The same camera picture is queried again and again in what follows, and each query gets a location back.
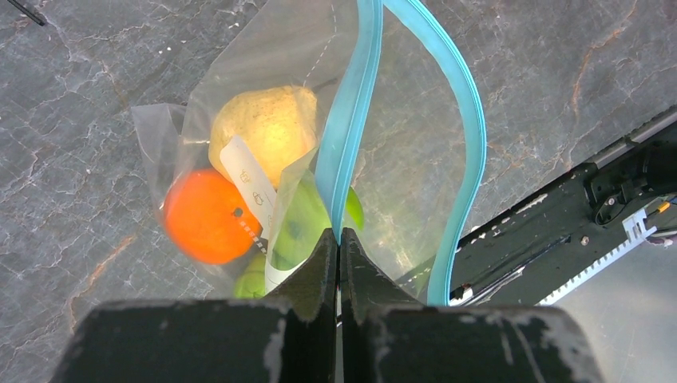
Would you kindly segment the yellow lemon toy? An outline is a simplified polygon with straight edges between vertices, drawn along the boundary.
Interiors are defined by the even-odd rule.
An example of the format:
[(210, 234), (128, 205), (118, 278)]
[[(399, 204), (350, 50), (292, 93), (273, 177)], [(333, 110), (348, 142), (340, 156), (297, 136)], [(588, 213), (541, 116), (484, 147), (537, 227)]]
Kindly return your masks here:
[(249, 91), (233, 97), (212, 124), (208, 159), (227, 180), (221, 150), (239, 136), (255, 157), (273, 188), (284, 168), (317, 145), (317, 98), (302, 86), (281, 86)]

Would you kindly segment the green apple toy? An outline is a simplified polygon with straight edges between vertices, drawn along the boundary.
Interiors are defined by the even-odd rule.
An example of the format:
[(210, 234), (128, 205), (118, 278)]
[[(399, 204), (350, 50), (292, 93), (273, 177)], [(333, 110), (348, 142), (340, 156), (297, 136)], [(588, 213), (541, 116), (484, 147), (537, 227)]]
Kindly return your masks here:
[(285, 272), (294, 270), (311, 255), (330, 226), (314, 177), (305, 171), (287, 199), (285, 215), (276, 230), (271, 266)]

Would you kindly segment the orange fruit toy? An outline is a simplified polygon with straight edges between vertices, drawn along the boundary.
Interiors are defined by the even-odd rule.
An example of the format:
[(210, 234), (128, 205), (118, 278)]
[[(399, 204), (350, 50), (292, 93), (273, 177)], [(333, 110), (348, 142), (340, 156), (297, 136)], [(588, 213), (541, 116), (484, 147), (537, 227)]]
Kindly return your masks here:
[(212, 168), (189, 172), (170, 188), (163, 223), (187, 256), (212, 265), (244, 256), (262, 231), (236, 186)]

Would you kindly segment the clear zip top bag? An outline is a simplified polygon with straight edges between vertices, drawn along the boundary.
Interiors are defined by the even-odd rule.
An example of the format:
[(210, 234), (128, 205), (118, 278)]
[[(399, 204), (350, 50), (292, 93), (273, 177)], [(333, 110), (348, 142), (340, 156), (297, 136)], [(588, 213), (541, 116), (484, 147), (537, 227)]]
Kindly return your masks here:
[(283, 169), (279, 187), (239, 136), (220, 152), (261, 224), (255, 245), (221, 265), (179, 251), (229, 298), (263, 253), (269, 294), (310, 258), (287, 272), (271, 266), (287, 199), (309, 171), (336, 243), (344, 229), (355, 231), (368, 259), (407, 294), (452, 306), (454, 259), (485, 169), (486, 126), (468, 65), (420, 1), (267, 2), (186, 105), (133, 107), (160, 225), (170, 188), (189, 172), (214, 169), (208, 146), (223, 106), (241, 93), (286, 85), (315, 93), (317, 145)]

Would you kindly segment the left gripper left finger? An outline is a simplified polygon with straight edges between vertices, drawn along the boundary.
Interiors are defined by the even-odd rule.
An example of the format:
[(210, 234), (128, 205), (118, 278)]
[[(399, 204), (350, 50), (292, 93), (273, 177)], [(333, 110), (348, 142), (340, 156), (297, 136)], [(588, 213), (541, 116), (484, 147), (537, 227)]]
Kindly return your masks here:
[(120, 300), (77, 327), (56, 382), (332, 382), (339, 247), (325, 230), (310, 258), (260, 299)]

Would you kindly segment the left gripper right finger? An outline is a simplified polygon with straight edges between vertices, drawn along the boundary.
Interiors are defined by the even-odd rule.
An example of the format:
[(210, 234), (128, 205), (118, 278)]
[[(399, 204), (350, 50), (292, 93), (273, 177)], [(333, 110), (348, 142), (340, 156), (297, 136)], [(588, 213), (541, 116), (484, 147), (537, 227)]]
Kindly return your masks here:
[(345, 382), (601, 382), (582, 329), (547, 307), (426, 306), (342, 232), (341, 378)]

